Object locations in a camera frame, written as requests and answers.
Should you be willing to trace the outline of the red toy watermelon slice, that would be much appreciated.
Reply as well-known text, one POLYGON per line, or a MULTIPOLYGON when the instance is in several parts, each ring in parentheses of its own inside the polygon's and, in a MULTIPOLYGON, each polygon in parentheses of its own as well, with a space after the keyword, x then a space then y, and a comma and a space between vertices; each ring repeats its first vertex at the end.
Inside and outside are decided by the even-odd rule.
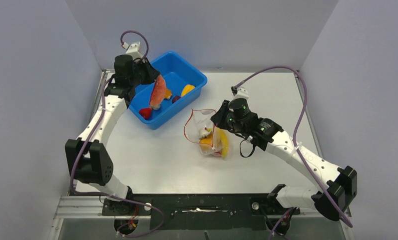
POLYGON ((166 95, 166 81, 162 75, 159 75, 154 83, 153 90, 150 96, 149 106, 153 110, 159 110, 166 95))

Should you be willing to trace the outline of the yellow toy banana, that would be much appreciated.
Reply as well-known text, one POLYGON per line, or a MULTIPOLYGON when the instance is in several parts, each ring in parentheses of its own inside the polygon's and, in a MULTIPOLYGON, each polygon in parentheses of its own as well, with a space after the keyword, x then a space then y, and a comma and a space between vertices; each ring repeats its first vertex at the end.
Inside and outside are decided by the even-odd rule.
POLYGON ((217 128, 221 142, 221 158, 225 159, 229 153, 229 140, 224 130, 217 128))

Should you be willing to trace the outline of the clear zip bag orange zipper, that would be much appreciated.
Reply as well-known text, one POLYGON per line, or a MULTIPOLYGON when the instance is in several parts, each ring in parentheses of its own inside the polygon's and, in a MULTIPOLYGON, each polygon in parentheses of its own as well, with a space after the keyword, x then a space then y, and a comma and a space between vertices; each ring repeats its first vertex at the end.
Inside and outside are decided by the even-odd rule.
POLYGON ((211 121, 214 109, 191 109, 190 117, 184 125, 184 137, 199 146, 204 156, 225 159, 229 154, 230 142, 226 132, 211 121))

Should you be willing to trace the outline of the white toy mushroom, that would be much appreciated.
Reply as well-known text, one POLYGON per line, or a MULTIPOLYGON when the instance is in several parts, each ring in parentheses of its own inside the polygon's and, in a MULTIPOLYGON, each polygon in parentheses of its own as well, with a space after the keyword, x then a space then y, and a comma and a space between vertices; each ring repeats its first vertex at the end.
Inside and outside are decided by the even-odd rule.
POLYGON ((212 127, 204 127, 201 128, 199 131, 199 139, 205 139, 205 138, 210 138, 211 134, 213 133, 213 128, 212 127))

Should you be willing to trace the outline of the orange toy mango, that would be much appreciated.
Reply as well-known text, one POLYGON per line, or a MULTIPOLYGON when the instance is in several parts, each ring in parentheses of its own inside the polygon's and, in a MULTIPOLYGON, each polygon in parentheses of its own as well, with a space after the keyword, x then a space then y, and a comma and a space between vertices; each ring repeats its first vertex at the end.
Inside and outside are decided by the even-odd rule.
POLYGON ((204 155, 209 155, 215 152, 213 147, 213 139, 211 137, 205 137, 199 140, 199 147, 201 153, 204 155))

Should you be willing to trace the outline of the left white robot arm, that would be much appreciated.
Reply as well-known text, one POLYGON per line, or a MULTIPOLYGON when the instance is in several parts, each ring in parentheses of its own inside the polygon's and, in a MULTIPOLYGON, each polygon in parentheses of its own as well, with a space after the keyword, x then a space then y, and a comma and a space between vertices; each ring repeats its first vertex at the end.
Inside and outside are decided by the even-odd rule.
POLYGON ((115 57, 114 70, 99 90, 100 101, 90 123, 77 138, 68 139, 64 148, 71 185, 78 181, 94 187, 99 196, 131 203, 130 187, 114 175, 106 145, 117 121, 135 97, 136 88, 155 83, 160 72, 146 57, 134 58, 128 54, 115 57))

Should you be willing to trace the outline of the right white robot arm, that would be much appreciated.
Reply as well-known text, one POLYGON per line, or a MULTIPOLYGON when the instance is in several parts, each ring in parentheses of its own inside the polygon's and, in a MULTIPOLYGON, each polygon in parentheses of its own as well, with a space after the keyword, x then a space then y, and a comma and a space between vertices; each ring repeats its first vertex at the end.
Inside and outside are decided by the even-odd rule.
POLYGON ((332 221, 343 219, 357 195, 358 175, 354 168, 341 168, 319 157, 294 141, 279 124, 250 111, 244 98, 223 101, 211 121, 216 127, 241 136, 254 149, 277 156, 314 184, 313 187, 278 185, 269 194, 270 211, 279 214, 287 208, 308 208, 332 221))

